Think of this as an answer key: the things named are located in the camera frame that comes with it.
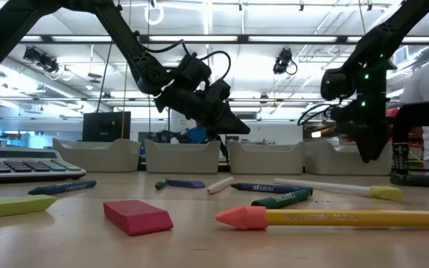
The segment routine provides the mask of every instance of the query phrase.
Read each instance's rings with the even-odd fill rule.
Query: ceiling
[[[0,1],[0,7],[6,1]],[[288,0],[158,0],[164,16],[156,25],[149,25],[144,16],[147,1],[120,1],[122,16],[130,23],[132,31],[147,35],[363,35],[362,17],[358,0],[304,0],[304,10],[299,11],[300,1]],[[367,10],[370,1],[362,0],[362,15],[365,28],[371,29],[391,16],[398,8],[398,0],[371,0],[372,10]],[[150,19],[159,16],[159,9],[150,11]],[[29,31],[29,35],[107,35],[97,18],[90,13],[60,9],[56,13],[40,19]],[[411,36],[429,36],[429,14],[410,32]],[[146,98],[136,87],[133,78],[126,75],[125,59],[114,45],[109,55],[109,45],[93,46],[91,64],[90,44],[35,44],[38,50],[57,58],[57,62],[70,70],[63,74],[44,74],[41,68],[29,65],[22,59],[27,44],[17,45],[2,63],[24,77],[38,84],[51,84],[50,89],[28,94],[22,90],[7,90],[0,96],[21,97],[46,94],[54,98],[98,97],[101,83],[90,83],[89,72],[104,74],[105,62],[109,59],[105,75],[104,92],[115,98],[122,98],[127,90],[128,98]],[[160,49],[167,45],[150,44],[150,48]],[[354,45],[276,45],[276,44],[187,44],[188,50],[203,56],[209,52],[222,50],[232,58],[232,66],[225,81],[232,87],[232,98],[259,98],[261,93],[269,93],[270,98],[321,98],[320,81],[326,68],[338,68],[354,50]],[[274,75],[273,64],[282,48],[289,47],[299,66],[296,75]],[[409,45],[407,57],[412,60],[415,53],[425,45]],[[166,66],[175,66],[184,55],[177,47],[164,54],[154,56]],[[210,62],[213,75],[219,78],[227,68],[223,55],[215,55]],[[411,68],[402,71],[401,79],[392,76],[389,92],[401,89]],[[127,102],[130,106],[144,105],[143,102]],[[120,101],[104,101],[104,109],[121,106]]]

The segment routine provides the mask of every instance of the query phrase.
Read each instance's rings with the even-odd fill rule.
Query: yellow chalk
[[[390,186],[371,186],[370,196],[385,200],[401,200],[403,192],[401,189]]]
[[[0,200],[0,217],[44,211],[55,201],[56,197],[45,194]]]

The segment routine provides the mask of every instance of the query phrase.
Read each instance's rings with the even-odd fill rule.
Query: wooden table
[[[228,177],[173,175],[207,185]],[[46,212],[0,217],[0,268],[228,268],[228,267],[429,267],[429,229],[350,227],[270,227],[243,232],[215,221],[219,211],[249,205],[270,194],[228,188],[209,196],[206,189],[154,183],[167,175],[91,173],[95,188],[59,194]],[[386,177],[235,176],[239,182],[270,183],[275,177],[356,185],[388,184]],[[50,182],[0,185],[0,198],[20,197]],[[404,188],[405,201],[393,202],[316,191],[310,202],[291,208],[429,210],[429,189]],[[102,203],[137,199],[166,209],[174,222],[168,232],[128,237],[104,218]]]

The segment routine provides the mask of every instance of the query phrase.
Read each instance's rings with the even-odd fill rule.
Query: monitor
[[[82,141],[112,142],[130,138],[130,112],[99,112],[83,115]]]

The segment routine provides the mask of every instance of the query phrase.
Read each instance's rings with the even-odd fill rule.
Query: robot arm
[[[225,102],[229,97],[228,84],[220,79],[203,91],[195,91],[212,73],[196,54],[186,54],[176,69],[167,71],[138,41],[138,34],[131,32],[120,14],[121,7],[116,7],[112,0],[9,0],[0,10],[0,62],[40,18],[61,7],[97,16],[127,60],[140,91],[159,96],[156,106],[160,111],[170,107],[203,122],[216,133],[250,132]]]
[[[335,107],[331,117],[340,132],[356,143],[367,163],[376,160],[390,137],[386,114],[387,70],[403,38],[429,13],[429,0],[407,0],[387,21],[373,28],[358,43],[341,68],[329,69],[322,79],[321,95],[328,101],[357,92],[348,106]]]

